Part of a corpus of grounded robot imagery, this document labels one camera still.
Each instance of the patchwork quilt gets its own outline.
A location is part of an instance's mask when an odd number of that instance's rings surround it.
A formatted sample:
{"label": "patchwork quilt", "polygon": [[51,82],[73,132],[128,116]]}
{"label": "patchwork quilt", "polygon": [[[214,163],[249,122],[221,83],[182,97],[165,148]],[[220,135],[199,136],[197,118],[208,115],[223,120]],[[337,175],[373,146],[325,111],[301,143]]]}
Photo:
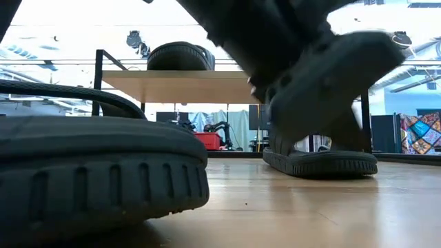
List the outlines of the patchwork quilt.
{"label": "patchwork quilt", "polygon": [[401,146],[404,154],[434,154],[441,147],[441,122],[438,113],[424,116],[400,114]]}

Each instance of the red container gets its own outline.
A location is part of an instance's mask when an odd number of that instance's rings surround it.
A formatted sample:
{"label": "red container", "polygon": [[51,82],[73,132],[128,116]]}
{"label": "red container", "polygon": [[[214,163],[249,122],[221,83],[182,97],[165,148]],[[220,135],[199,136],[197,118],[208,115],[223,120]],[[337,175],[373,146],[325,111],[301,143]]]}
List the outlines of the red container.
{"label": "red container", "polygon": [[221,137],[217,133],[195,133],[196,137],[204,143],[208,151],[218,151],[221,146]]}

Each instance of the shelf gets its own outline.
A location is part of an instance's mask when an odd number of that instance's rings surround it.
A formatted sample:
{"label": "shelf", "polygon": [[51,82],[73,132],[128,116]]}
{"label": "shelf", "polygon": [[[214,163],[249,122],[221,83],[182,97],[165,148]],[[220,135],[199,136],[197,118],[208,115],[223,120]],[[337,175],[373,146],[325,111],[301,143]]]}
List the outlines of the shelf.
{"label": "shelf", "polygon": [[103,81],[142,103],[257,104],[248,76],[222,71],[103,71]]}

